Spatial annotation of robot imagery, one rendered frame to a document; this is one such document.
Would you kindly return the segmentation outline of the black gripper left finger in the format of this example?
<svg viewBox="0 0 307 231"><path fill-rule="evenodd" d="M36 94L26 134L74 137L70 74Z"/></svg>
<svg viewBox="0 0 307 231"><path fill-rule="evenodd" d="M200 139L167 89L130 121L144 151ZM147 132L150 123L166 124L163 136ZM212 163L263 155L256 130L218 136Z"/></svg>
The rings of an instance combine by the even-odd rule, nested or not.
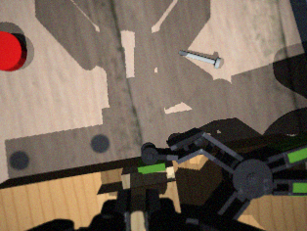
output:
<svg viewBox="0 0 307 231"><path fill-rule="evenodd" d="M25 231L132 231L131 190L118 190L116 199L103 202L101 213L92 218L88 227L74 230L74 221L57 218Z"/></svg>

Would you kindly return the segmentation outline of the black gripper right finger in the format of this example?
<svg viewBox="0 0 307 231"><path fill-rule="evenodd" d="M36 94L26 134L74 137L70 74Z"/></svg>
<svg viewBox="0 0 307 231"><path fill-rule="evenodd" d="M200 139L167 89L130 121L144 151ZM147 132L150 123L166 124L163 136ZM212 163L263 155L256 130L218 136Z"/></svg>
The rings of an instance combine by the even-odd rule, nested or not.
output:
<svg viewBox="0 0 307 231"><path fill-rule="evenodd" d="M168 208L168 209L164 209ZM172 209L172 210L171 210ZM169 198L158 189L146 189L146 231L266 231L225 215L210 213L198 218L198 225L185 223Z"/></svg>

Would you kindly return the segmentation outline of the grey metal bolt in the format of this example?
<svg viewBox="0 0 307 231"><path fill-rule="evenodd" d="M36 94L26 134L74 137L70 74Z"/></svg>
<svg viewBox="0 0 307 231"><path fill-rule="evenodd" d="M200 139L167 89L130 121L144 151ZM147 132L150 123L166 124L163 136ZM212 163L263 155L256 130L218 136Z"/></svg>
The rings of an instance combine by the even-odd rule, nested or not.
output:
<svg viewBox="0 0 307 231"><path fill-rule="evenodd" d="M203 57L203 56L200 56L200 55L196 55L196 54L193 54L193 53L185 52L185 51L183 53L183 56L213 64L215 69L218 69L220 61L221 61L221 58L218 58L218 57L215 61L213 59L209 59L209 58L206 58L206 57Z"/></svg>

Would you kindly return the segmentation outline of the small wooden block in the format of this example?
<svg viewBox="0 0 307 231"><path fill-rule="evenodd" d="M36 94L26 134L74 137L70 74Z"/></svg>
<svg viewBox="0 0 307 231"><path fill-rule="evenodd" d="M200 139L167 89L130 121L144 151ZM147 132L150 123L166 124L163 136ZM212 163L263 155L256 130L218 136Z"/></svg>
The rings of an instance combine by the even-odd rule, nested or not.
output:
<svg viewBox="0 0 307 231"><path fill-rule="evenodd" d="M108 199L116 199L118 190L129 190L129 189L131 189L131 198L137 194L146 196L146 189L158 189L159 197L160 198L168 197L171 200L173 200L175 210L181 212L176 180L156 183L152 185L128 188L128 189L123 189L122 181L103 184L101 185L97 193L99 212L101 212L103 202L105 202Z"/></svg>

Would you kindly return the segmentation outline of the light wooden bench board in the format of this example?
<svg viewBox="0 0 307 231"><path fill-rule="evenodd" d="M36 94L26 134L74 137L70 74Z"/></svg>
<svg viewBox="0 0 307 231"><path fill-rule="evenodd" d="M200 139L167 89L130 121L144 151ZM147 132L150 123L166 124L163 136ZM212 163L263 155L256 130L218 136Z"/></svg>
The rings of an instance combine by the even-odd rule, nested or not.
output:
<svg viewBox="0 0 307 231"><path fill-rule="evenodd" d="M222 144L249 153L288 137L277 133ZM57 218L74 221L74 230L88 227L99 213L103 184L122 181L128 189L176 180L180 205L202 206L224 180L222 167L202 154L180 164L164 161L166 170L139 175L141 158L7 179L0 183L0 231L24 231ZM307 197L263 196L238 221L266 231L307 231Z"/></svg>

